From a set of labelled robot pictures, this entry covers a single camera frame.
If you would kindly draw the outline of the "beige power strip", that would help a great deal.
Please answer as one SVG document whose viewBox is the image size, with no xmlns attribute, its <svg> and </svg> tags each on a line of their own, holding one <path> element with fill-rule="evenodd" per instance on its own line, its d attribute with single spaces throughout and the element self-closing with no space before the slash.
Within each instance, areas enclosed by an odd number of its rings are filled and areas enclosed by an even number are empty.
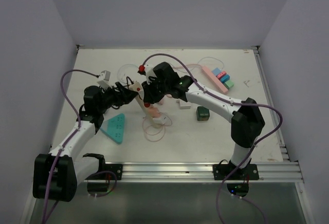
<svg viewBox="0 0 329 224">
<path fill-rule="evenodd" d="M 129 89 L 138 92 L 138 95 L 135 98 L 135 100 L 137 101 L 137 103 L 141 107 L 142 111 L 145 114 L 146 119 L 150 122 L 151 126 L 154 127 L 154 128 L 160 128 L 161 126 L 163 126 L 163 125 L 155 124 L 154 121 L 153 121 L 153 118 L 150 116 L 150 114 L 148 112 L 148 108 L 145 108 L 144 101 L 143 101 L 144 90 L 142 88 L 142 85 L 139 82 L 136 81 L 136 82 L 129 85 Z"/>
</svg>

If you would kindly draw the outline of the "white charger plug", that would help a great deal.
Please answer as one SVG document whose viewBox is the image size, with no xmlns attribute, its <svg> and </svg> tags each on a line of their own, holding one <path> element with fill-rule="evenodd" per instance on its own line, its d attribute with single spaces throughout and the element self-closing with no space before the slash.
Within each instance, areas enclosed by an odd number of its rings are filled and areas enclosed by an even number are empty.
<svg viewBox="0 0 329 224">
<path fill-rule="evenodd" d="M 178 104 L 179 109 L 190 109 L 191 103 L 183 101 L 181 99 L 176 100 L 176 103 Z"/>
</svg>

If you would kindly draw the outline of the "teal triangular socket adapter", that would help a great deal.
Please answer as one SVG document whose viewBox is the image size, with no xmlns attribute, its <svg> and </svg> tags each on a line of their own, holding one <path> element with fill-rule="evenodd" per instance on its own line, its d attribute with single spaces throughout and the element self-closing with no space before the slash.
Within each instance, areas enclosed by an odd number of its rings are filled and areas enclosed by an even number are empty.
<svg viewBox="0 0 329 224">
<path fill-rule="evenodd" d="M 104 121 L 100 130 L 116 144 L 121 144 L 123 142 L 124 128 L 125 115 L 121 113 Z"/>
</svg>

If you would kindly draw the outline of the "dark green cube plug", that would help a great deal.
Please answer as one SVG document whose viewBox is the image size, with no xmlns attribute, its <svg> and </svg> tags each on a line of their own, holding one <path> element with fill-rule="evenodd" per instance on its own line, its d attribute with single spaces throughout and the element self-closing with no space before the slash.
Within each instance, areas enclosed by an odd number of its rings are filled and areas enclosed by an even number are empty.
<svg viewBox="0 0 329 224">
<path fill-rule="evenodd" d="M 210 118 L 209 109 L 207 109 L 203 106 L 198 106 L 196 109 L 196 118 L 197 118 L 197 121 L 208 121 Z"/>
</svg>

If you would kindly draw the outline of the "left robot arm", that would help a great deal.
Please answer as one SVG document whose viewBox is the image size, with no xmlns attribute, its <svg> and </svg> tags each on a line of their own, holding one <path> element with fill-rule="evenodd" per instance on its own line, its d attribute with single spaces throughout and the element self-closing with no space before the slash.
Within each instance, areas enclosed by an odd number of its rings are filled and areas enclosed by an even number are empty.
<svg viewBox="0 0 329 224">
<path fill-rule="evenodd" d="M 89 86 L 84 90 L 84 104 L 70 134 L 48 154 L 39 154 L 34 161 L 34 198 L 69 202 L 77 187 L 89 176 L 101 179 L 107 167 L 103 155 L 86 154 L 79 158 L 86 143 L 99 131 L 104 113 L 111 107 L 129 104 L 138 92 L 121 85 L 104 89 Z"/>
</svg>

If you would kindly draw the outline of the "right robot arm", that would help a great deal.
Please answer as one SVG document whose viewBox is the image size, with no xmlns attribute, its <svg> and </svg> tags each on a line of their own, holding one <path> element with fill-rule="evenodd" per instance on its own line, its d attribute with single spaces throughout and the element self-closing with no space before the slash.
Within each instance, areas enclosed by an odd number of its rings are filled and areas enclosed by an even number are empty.
<svg viewBox="0 0 329 224">
<path fill-rule="evenodd" d="M 146 76 L 146 81 L 142 83 L 145 103 L 154 104 L 165 95 L 171 95 L 174 99 L 203 106 L 226 119 L 231 124 L 231 138 L 235 142 L 229 173 L 235 179 L 247 174 L 249 152 L 265 126 L 254 99 L 243 101 L 226 97 L 193 81 L 190 75 L 180 77 L 167 62 L 155 67 L 142 65 L 139 73 Z"/>
</svg>

